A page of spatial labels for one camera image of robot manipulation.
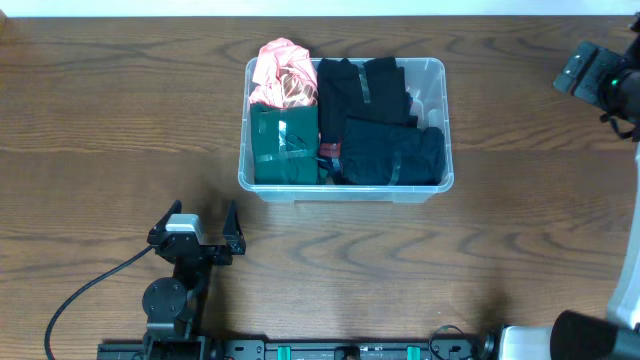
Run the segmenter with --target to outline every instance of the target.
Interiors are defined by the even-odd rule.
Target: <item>pink satin fabric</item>
[[[249,97],[251,104],[277,108],[318,104],[318,80],[309,50],[280,38],[260,49],[253,71],[258,86]]]

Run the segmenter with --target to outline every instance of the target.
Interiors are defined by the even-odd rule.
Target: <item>folded garment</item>
[[[357,185],[438,185],[446,164],[444,136],[436,127],[347,118],[340,161],[344,179]]]
[[[249,103],[291,108],[317,105],[318,81],[309,50],[279,38],[260,49],[253,71],[258,86]]]
[[[250,114],[256,184],[320,183],[317,106],[276,109],[258,103]]]
[[[318,65],[318,106],[323,143],[339,143],[348,116],[415,127],[404,68],[393,57],[373,59],[361,67],[347,59],[322,59]]]

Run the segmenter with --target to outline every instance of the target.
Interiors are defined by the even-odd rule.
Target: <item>clear plastic container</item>
[[[322,59],[312,59],[318,66]],[[353,59],[361,64],[371,59]],[[393,201],[423,203],[434,194],[443,193],[453,185],[453,158],[449,131],[449,107],[444,65],[435,58],[397,58],[405,68],[405,85],[413,97],[411,114],[418,116],[418,127],[437,126],[445,136],[447,165],[438,186],[360,186],[360,185],[260,185],[254,182],[253,153],[251,152],[251,118],[249,95],[256,87],[251,81],[257,58],[247,64],[244,77],[244,106],[242,111],[242,139],[238,182],[243,189],[258,194],[267,202],[309,201]]]

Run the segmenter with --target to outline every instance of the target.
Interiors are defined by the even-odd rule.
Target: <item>white wall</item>
[[[640,0],[0,0],[10,17],[632,15]]]

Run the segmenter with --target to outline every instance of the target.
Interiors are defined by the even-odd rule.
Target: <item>wooden table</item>
[[[58,306],[146,246],[175,199],[248,250],[213,279],[214,334],[427,337],[602,316],[636,191],[634,145],[552,82],[628,18],[10,20],[0,45],[0,357],[44,358]],[[245,64],[286,36],[314,57],[433,56],[447,69],[456,182],[425,205],[272,205],[237,183]],[[59,359],[139,339],[149,254],[78,298]]]

